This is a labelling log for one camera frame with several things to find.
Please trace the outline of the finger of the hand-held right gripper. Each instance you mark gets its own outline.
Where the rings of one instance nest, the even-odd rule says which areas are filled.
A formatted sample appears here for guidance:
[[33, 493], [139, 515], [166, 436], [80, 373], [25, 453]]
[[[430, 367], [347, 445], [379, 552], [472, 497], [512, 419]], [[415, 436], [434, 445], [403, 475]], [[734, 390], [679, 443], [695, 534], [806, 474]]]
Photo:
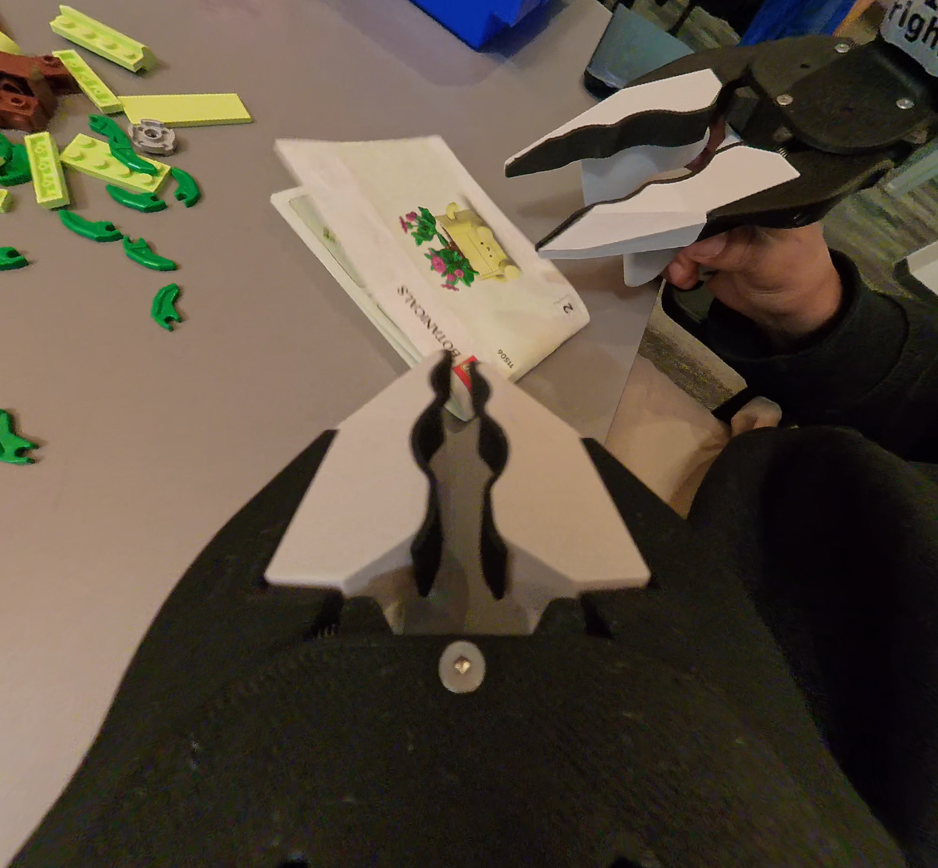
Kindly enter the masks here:
[[694, 145], [717, 117], [723, 91], [710, 69], [623, 88], [507, 159], [505, 175], [556, 170], [639, 147]]
[[727, 146], [689, 176], [647, 182], [626, 197], [580, 209], [536, 249], [546, 259], [578, 259], [681, 248], [698, 239], [711, 212], [799, 176], [774, 151]]

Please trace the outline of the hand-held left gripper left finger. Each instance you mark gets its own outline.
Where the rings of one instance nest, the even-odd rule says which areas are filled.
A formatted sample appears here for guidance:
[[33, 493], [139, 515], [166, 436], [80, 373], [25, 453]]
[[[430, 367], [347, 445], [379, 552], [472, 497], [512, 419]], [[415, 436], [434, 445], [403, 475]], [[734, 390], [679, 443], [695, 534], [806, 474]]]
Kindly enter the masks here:
[[394, 633], [418, 597], [411, 546], [430, 481], [412, 433], [448, 401], [450, 364], [434, 354], [341, 422], [264, 572], [272, 587], [368, 597]]

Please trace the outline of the person's right forearm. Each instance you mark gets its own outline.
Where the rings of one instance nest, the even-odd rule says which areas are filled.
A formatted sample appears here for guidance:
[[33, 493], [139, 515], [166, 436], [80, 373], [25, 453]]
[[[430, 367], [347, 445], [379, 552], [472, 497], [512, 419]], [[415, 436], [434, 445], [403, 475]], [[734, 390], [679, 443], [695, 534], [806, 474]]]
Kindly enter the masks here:
[[847, 255], [831, 256], [842, 297], [821, 330], [783, 352], [714, 300], [704, 343], [797, 425], [848, 427], [904, 460], [936, 465], [936, 302], [878, 292]]

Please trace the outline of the toy instruction booklet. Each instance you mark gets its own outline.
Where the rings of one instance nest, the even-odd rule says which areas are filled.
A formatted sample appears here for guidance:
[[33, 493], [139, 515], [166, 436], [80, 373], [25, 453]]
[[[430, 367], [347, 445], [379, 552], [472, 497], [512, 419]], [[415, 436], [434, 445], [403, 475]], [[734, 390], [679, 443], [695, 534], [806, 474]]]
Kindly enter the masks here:
[[446, 351], [516, 382], [589, 323], [440, 136], [274, 149], [297, 186], [271, 204], [409, 367]]

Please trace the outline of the lime flat tile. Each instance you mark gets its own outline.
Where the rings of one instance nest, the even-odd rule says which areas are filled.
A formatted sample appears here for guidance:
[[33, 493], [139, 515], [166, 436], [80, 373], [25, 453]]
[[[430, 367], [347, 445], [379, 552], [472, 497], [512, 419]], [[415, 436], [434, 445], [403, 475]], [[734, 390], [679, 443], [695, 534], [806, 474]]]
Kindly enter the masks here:
[[158, 121], [170, 128], [252, 123], [240, 97], [233, 92], [119, 95], [124, 114], [133, 124]]

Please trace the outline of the grey-blue chair seat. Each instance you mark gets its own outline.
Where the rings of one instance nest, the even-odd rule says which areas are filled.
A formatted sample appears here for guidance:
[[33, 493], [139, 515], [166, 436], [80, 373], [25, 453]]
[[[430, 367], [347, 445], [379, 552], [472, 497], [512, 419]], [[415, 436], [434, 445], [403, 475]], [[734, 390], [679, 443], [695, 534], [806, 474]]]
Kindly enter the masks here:
[[582, 82], [597, 100], [633, 80], [693, 53], [685, 43], [624, 5], [617, 4], [603, 31]]

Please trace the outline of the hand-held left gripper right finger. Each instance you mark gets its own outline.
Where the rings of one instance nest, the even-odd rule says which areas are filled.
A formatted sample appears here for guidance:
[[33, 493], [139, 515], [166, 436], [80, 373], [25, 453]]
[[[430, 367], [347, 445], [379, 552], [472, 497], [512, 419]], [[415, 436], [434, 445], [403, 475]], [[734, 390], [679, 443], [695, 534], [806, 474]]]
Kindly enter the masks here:
[[533, 633], [556, 600], [644, 588], [651, 571], [579, 433], [489, 364], [471, 383], [490, 469], [480, 557], [508, 631]]

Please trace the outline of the person's right hand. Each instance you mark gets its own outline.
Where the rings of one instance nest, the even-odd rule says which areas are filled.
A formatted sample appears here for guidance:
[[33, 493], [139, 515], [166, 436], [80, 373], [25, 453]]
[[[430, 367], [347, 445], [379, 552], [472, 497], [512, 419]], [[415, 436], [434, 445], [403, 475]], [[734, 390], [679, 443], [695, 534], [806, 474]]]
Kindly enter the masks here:
[[741, 227], [696, 241], [663, 270], [689, 290], [704, 281], [715, 299], [789, 352], [836, 314], [843, 285], [819, 222], [793, 229]]

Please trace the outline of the person's beige trouser leg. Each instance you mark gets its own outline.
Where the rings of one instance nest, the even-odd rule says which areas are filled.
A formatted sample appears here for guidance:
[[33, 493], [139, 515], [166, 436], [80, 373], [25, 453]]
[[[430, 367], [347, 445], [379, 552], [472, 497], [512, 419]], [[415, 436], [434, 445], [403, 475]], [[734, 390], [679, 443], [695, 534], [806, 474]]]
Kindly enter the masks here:
[[780, 425], [780, 407], [750, 399], [719, 420], [650, 360], [638, 357], [617, 405], [606, 449], [678, 515], [687, 517], [710, 466], [745, 432]]

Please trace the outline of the pile of toy bricks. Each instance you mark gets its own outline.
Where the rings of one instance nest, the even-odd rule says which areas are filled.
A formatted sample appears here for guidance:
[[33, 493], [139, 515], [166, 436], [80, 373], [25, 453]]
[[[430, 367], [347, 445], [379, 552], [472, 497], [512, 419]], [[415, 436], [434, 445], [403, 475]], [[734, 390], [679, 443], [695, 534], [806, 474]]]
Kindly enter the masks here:
[[251, 142], [154, 159], [74, 49], [2, 54], [2, 465], [150, 433], [233, 355]]

